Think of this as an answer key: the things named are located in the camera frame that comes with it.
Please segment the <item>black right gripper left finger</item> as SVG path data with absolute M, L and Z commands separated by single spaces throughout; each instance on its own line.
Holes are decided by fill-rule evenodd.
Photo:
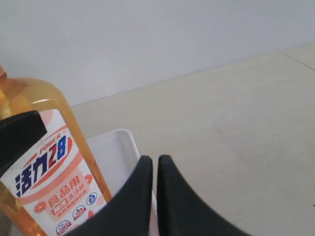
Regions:
M 141 156 L 123 187 L 91 219 L 68 236 L 147 236 L 152 206 L 153 164 Z

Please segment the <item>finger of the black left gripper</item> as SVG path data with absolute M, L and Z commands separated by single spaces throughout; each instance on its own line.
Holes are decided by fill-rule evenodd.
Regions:
M 0 121 L 0 175 L 47 133 L 38 111 L 20 113 Z

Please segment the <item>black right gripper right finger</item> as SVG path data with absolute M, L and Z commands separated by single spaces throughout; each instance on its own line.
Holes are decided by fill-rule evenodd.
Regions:
M 161 236 L 247 236 L 189 186 L 170 155 L 161 155 L 157 170 L 157 218 Z

